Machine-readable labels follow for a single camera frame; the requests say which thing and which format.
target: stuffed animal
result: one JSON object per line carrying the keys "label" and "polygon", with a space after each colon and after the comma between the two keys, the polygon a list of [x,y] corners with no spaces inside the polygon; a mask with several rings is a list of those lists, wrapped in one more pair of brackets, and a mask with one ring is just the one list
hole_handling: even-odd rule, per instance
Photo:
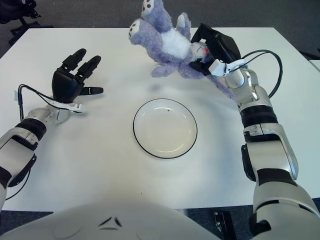
{"label": "stuffed animal", "polygon": [[[133,45],[141,45],[150,58],[157,62],[151,75],[167,77],[175,71],[188,79],[202,79],[203,73],[194,70],[189,63],[206,63],[214,58],[203,42],[190,42],[191,22],[186,13],[178,19],[173,28],[171,17],[164,8],[162,0],[144,0],[141,18],[135,20],[129,28],[129,40]],[[218,89],[232,98],[230,91],[215,77],[208,76]]]}

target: white plate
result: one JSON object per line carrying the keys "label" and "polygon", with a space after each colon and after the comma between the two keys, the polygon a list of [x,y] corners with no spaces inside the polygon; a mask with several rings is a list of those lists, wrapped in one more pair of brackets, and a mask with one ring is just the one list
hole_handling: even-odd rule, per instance
{"label": "white plate", "polygon": [[188,152],[197,138],[197,124],[191,112],[170,99],[145,103],[133,120],[139,145],[149,154],[172,159]]}

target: gray carpet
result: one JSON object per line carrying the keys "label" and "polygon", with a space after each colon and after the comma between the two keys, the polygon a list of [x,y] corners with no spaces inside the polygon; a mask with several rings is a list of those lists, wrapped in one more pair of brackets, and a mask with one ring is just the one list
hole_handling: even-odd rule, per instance
{"label": "gray carpet", "polygon": [[[206,23],[213,27],[274,27],[298,50],[319,55],[320,1],[319,0],[163,0],[174,25],[181,12],[187,12],[192,26]],[[139,17],[141,0],[37,0],[42,25],[56,28],[127,28]],[[0,57],[10,48],[10,29],[20,26],[19,21],[0,24]],[[320,198],[314,200],[320,209]],[[252,206],[189,209],[188,216],[219,236],[214,226],[213,212],[231,212],[237,239],[247,240],[248,219]],[[0,234],[50,212],[2,211]]]}

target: table surface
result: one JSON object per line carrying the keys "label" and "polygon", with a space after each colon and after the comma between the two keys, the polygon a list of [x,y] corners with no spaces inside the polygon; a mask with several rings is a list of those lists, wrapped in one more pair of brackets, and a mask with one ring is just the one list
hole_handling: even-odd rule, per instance
{"label": "table surface", "polygon": [[[299,162],[298,184],[320,197],[320,73],[274,28],[215,28],[234,38],[242,55],[258,49],[276,52],[283,62],[282,84],[271,99]],[[125,28],[30,29],[0,59],[0,135],[19,122],[14,90],[27,84],[51,94],[52,75],[68,55],[87,49],[83,60],[102,61],[87,86],[104,94],[76,99],[87,108],[48,132],[36,150],[37,162],[25,188],[4,210],[58,211],[106,196],[141,198],[175,209],[249,205],[255,183],[242,164],[243,126],[235,103],[206,78],[183,79],[177,72],[152,78],[155,63],[133,46]],[[263,55],[249,66],[270,92],[278,64]],[[25,114],[44,106],[24,91]],[[167,98],[193,114],[198,136],[192,149],[175,159],[143,151],[133,134],[137,110]],[[20,186],[9,188],[8,196]]]}
{"label": "table surface", "polygon": [[320,72],[320,60],[310,60],[309,62]]}

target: wire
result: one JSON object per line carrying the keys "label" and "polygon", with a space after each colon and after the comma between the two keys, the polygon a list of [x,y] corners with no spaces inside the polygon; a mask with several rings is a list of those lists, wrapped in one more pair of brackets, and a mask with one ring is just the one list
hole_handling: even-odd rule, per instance
{"label": "wire", "polygon": [[273,95],[275,95],[275,93],[277,92],[280,84],[281,84],[281,80],[282,80],[282,75],[284,73],[283,71],[283,65],[282,65],[282,61],[281,61],[281,58],[279,57],[278,54],[274,53],[273,51],[270,51],[270,50],[266,50],[266,49],[261,49],[261,50],[256,50],[256,51],[252,51],[252,52],[249,52],[248,54],[246,54],[245,56],[242,57],[242,59],[245,59],[246,57],[252,55],[252,54],[256,54],[256,53],[261,53],[257,56],[255,56],[254,58],[252,58],[251,60],[249,60],[246,64],[243,64],[241,66],[239,66],[238,68],[232,70],[231,72],[235,71],[235,70],[238,70],[239,68],[242,68],[244,67],[245,65],[247,65],[248,63],[250,63],[251,61],[253,61],[254,59],[260,57],[261,55],[264,55],[264,54],[272,54],[275,59],[277,60],[278,64],[279,64],[279,76],[278,76],[278,79],[276,81],[276,84],[274,86],[274,88],[272,89],[272,91],[270,92],[269,94],[269,98],[271,98]]}
{"label": "wire", "polygon": [[17,194],[24,188],[24,186],[26,185],[26,183],[27,183],[27,181],[28,181],[28,179],[29,179],[30,172],[31,172],[31,169],[29,170],[28,176],[26,177],[26,179],[25,179],[24,184],[22,185],[22,187],[21,187],[15,194],[13,194],[12,196],[6,198],[6,199],[5,199],[6,201],[9,200],[9,199],[12,199],[15,195],[17,195]]}
{"label": "wire", "polygon": [[18,104],[19,104],[19,114],[20,114],[20,121],[22,121],[24,119],[24,107],[23,107],[23,97],[22,97],[22,89],[26,88],[28,90],[30,90],[31,92],[34,92],[35,94],[37,94],[40,98],[42,98],[43,101],[45,101],[48,105],[50,105],[51,107],[54,107],[56,109],[63,109],[63,110],[68,110],[67,108],[63,108],[63,107],[57,107],[52,105],[51,103],[49,103],[45,98],[52,100],[52,101],[56,101],[54,98],[47,96],[37,90],[35,90],[34,88],[25,85],[25,84],[21,84],[18,87]]}

